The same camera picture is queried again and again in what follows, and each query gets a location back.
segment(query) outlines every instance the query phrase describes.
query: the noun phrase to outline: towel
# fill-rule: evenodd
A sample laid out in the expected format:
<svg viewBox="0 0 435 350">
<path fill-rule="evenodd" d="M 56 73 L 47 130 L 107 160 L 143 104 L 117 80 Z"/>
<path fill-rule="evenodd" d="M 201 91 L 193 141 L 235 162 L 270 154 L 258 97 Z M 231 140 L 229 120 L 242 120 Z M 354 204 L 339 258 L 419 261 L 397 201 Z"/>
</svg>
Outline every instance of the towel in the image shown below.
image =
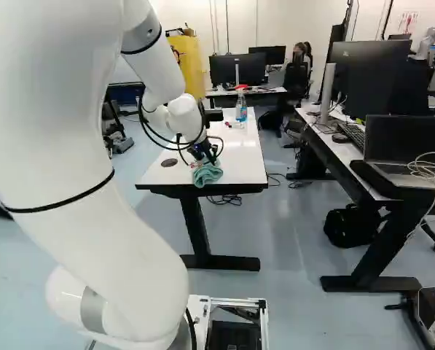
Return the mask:
<svg viewBox="0 0 435 350">
<path fill-rule="evenodd" d="M 203 188 L 207 184 L 212 184 L 222 177 L 223 170 L 220 169 L 220 163 L 217 160 L 216 165 L 212 165 L 207 158 L 203 159 L 204 165 L 198 166 L 193 171 L 193 182 L 197 188 Z"/>
</svg>

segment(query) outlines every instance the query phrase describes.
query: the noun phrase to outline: office chair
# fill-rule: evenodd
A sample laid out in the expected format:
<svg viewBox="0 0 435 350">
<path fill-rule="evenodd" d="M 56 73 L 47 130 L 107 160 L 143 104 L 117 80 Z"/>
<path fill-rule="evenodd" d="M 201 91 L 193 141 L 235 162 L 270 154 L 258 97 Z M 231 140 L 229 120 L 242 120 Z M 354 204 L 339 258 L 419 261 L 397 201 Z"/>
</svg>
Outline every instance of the office chair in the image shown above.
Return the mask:
<svg viewBox="0 0 435 350">
<path fill-rule="evenodd" d="M 310 72 L 306 62 L 295 61 L 289 63 L 285 70 L 283 87 L 287 90 L 286 101 L 298 101 L 297 108 L 309 91 Z"/>
</svg>

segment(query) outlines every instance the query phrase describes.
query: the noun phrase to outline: black disc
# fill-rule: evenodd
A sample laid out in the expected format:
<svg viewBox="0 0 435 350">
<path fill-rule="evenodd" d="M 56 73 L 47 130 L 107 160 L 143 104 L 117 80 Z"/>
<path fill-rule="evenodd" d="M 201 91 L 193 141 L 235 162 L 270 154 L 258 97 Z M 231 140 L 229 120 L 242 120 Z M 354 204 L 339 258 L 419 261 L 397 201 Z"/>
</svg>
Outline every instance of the black disc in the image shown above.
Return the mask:
<svg viewBox="0 0 435 350">
<path fill-rule="evenodd" d="M 178 163 L 178 159 L 176 158 L 168 158 L 166 160 L 164 160 L 163 162 L 161 162 L 161 166 L 163 166 L 164 168 L 170 168 L 171 166 L 174 166 Z"/>
</svg>

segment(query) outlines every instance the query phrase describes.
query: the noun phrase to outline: yellow cabinet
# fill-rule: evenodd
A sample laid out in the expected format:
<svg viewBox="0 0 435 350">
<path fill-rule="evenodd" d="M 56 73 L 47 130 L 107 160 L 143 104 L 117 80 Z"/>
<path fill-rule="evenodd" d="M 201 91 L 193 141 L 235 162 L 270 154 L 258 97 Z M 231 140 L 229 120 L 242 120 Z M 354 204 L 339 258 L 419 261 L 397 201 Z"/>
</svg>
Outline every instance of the yellow cabinet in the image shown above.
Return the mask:
<svg viewBox="0 0 435 350">
<path fill-rule="evenodd" d="M 185 92 L 197 100 L 204 98 L 204 74 L 197 37 L 178 35 L 169 36 L 167 39 L 180 53 L 180 68 L 187 84 Z"/>
</svg>

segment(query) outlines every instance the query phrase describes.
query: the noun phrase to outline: water bottle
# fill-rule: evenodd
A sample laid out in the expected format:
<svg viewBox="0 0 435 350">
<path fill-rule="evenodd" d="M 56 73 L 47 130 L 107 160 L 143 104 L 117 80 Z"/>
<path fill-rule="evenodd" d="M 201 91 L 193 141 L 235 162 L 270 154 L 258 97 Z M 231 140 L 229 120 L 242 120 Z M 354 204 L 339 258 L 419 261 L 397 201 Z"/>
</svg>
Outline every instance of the water bottle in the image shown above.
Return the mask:
<svg viewBox="0 0 435 350">
<path fill-rule="evenodd" d="M 237 120 L 237 123 L 240 123 L 240 127 L 245 127 L 244 123 L 248 119 L 248 107 L 246 106 L 246 99 L 243 95 L 243 90 L 238 90 L 235 119 Z"/>
</svg>

